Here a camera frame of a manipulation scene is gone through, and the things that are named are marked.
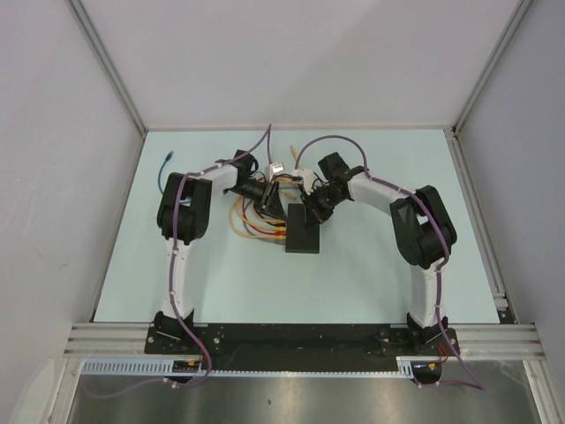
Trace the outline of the black network switch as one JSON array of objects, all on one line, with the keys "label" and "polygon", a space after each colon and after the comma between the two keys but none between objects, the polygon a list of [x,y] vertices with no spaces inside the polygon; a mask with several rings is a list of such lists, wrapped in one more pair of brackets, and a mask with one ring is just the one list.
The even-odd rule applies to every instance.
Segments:
[{"label": "black network switch", "polygon": [[287,254],[320,253],[320,227],[306,226],[306,212],[303,204],[288,204],[286,228],[285,252]]}]

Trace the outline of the loose yellow ethernet plug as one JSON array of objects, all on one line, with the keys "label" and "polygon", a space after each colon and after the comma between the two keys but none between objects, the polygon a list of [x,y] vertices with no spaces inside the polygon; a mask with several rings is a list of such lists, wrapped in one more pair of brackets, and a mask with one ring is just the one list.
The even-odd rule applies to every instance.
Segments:
[{"label": "loose yellow ethernet plug", "polygon": [[296,162],[298,160],[298,152],[292,145],[290,145],[290,152],[293,157],[293,160]]}]

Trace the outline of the left aluminium corner post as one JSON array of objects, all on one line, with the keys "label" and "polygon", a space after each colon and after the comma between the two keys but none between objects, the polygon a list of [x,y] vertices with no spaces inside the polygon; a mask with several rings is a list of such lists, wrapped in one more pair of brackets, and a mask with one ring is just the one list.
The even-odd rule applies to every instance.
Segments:
[{"label": "left aluminium corner post", "polygon": [[117,99],[124,108],[126,115],[131,120],[139,135],[145,139],[147,136],[147,127],[86,6],[80,0],[65,0],[64,3],[69,8],[89,48],[93,51],[96,61],[107,78],[110,87],[115,92]]}]

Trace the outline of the aluminium corner post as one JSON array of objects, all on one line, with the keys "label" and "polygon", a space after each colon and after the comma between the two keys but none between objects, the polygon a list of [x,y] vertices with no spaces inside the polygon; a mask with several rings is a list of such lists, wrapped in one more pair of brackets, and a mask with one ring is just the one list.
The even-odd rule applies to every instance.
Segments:
[{"label": "aluminium corner post", "polygon": [[451,125],[452,133],[457,136],[464,128],[471,113],[475,109],[480,96],[485,91],[489,81],[501,64],[504,55],[507,53],[511,43],[514,41],[520,26],[526,19],[531,7],[535,4],[533,0],[520,0],[512,11],[510,18],[503,28],[503,31],[495,43],[484,67],[482,68],[476,83],[458,113],[455,122]]},{"label": "aluminium corner post", "polygon": [[139,135],[145,139],[147,136],[147,127],[86,6],[80,0],[65,0],[64,3],[69,8],[89,48],[93,51],[96,61],[107,78],[110,87],[115,92],[117,99],[124,108],[126,115],[131,120]]}]

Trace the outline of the right aluminium side rail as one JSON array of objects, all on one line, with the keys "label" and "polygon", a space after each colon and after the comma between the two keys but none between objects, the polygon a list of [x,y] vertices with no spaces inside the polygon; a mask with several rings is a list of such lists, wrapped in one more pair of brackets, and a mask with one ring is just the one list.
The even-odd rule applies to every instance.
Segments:
[{"label": "right aluminium side rail", "polygon": [[493,249],[493,243],[486,226],[485,216],[479,203],[469,167],[463,156],[461,142],[453,129],[448,128],[445,130],[444,136],[471,219],[471,225],[478,243],[481,260],[486,270],[499,322],[500,324],[516,324],[514,308],[501,273],[500,263]]}]

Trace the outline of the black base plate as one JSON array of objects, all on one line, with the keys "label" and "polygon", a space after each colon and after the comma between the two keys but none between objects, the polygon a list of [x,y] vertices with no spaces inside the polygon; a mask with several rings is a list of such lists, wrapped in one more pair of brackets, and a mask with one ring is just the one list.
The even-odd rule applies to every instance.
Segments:
[{"label": "black base plate", "polygon": [[392,371],[401,356],[459,349],[453,329],[419,345],[407,326],[392,324],[193,323],[186,332],[190,341],[155,340],[151,323],[145,352],[211,359],[216,371],[370,372]]}]

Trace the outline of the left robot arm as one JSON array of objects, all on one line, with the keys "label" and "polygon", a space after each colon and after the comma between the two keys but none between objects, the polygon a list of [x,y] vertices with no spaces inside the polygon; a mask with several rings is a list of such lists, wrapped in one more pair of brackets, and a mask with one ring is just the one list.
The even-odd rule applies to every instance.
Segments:
[{"label": "left robot arm", "polygon": [[266,216],[275,220],[286,218],[280,183],[273,178],[255,178],[257,170],[254,156],[238,150],[234,158],[220,160],[203,171],[173,172],[168,176],[156,222],[166,241],[169,282],[153,325],[154,339],[163,338],[174,352],[187,352],[195,342],[195,303],[189,268],[197,241],[207,232],[213,196],[233,192],[251,201]]}]

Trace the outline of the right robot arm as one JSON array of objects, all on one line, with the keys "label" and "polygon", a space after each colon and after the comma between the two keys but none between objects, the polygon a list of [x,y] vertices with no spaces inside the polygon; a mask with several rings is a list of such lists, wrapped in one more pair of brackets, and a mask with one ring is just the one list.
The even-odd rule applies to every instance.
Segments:
[{"label": "right robot arm", "polygon": [[442,271],[457,241],[455,226],[438,190],[415,191],[376,178],[363,166],[351,168],[337,153],[319,161],[325,180],[311,170],[296,169],[308,226],[325,223],[344,201],[364,203],[391,218],[396,247],[411,266],[411,307],[407,313],[408,346],[428,354],[447,334]]}]

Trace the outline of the right aluminium corner post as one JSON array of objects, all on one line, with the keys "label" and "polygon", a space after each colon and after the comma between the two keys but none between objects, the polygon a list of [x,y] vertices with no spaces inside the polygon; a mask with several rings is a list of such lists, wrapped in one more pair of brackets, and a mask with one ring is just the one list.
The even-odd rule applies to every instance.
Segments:
[{"label": "right aluminium corner post", "polygon": [[451,125],[452,133],[457,136],[464,128],[471,113],[475,109],[480,96],[485,91],[489,81],[501,64],[504,55],[507,53],[511,43],[514,41],[520,26],[526,19],[531,7],[535,4],[533,0],[520,0],[512,11],[510,18],[503,28],[503,31],[495,43],[484,67],[482,68],[476,83],[458,113],[455,122]]}]

